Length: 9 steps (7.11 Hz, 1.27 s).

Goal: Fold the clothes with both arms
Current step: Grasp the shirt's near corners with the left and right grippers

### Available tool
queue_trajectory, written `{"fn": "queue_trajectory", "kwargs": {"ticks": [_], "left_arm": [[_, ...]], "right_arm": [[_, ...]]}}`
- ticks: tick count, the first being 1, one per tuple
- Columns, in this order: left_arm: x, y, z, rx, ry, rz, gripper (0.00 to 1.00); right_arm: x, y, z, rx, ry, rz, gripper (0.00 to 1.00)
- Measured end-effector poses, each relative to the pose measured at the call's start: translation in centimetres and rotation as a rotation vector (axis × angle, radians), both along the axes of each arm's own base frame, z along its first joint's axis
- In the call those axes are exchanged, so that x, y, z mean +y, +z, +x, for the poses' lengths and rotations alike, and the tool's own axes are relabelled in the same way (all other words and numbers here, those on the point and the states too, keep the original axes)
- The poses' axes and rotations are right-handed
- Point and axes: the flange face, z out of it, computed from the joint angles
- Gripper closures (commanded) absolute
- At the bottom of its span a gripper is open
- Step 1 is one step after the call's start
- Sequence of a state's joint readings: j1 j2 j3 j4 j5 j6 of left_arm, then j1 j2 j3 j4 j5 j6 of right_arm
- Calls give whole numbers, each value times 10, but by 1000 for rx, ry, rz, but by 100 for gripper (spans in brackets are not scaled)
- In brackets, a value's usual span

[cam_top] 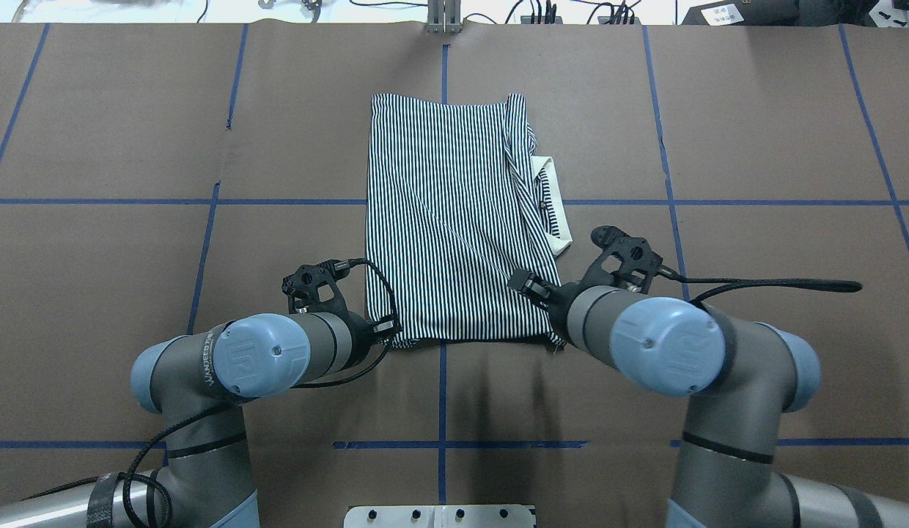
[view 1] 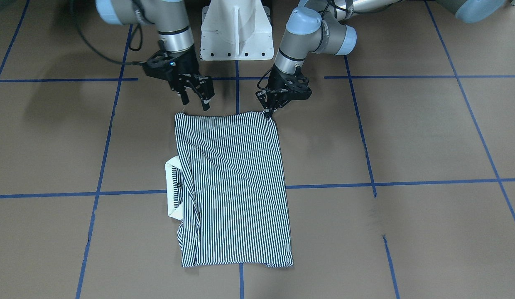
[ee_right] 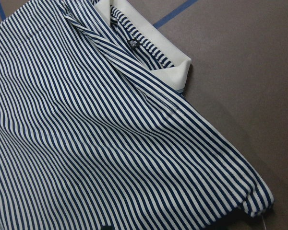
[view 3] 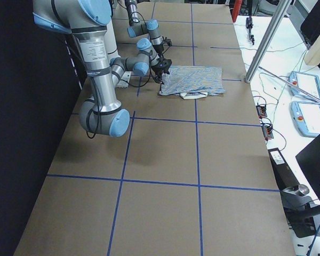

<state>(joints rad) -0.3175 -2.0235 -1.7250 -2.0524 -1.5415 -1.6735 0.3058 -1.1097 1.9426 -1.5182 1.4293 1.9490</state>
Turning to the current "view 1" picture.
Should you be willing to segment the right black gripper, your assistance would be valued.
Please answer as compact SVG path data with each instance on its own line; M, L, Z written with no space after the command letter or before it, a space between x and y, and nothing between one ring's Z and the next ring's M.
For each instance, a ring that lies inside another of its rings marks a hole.
M204 111L209 110L210 101L215 95L214 85L210 76L199 73L199 63L195 50L185 50L170 53L172 74L169 80L170 88L179 93L183 105L189 104L186 87L198 95Z

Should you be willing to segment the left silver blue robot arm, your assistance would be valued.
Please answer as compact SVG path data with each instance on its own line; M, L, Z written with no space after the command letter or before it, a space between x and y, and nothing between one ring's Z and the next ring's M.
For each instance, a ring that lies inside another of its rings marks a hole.
M293 101L276 120L317 121L345 113L364 126L381 118L451 118L466 113L464 97L489 102L515 94L515 7L503 5L464 23L435 1L404 1L348 23L357 32L347 56L309 55L303 74L312 96Z

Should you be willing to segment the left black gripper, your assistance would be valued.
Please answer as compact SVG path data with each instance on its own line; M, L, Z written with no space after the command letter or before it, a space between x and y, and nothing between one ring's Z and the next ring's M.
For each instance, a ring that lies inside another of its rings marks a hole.
M285 91L282 79L284 74L287 73L273 66L257 83L259 90L256 92L256 98L264 108L263 115L266 119L272 118L276 110L283 108L289 102L284 100L281 95L282 91Z

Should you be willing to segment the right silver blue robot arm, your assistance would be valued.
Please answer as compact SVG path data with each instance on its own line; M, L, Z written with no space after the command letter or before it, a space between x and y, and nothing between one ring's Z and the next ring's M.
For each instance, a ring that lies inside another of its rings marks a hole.
M112 25L153 25L159 39L158 50L139 65L146 76L168 82L184 105L187 90L210 108L214 97L213 80L199 73L199 60L186 6L182 0L97 0L100 17Z

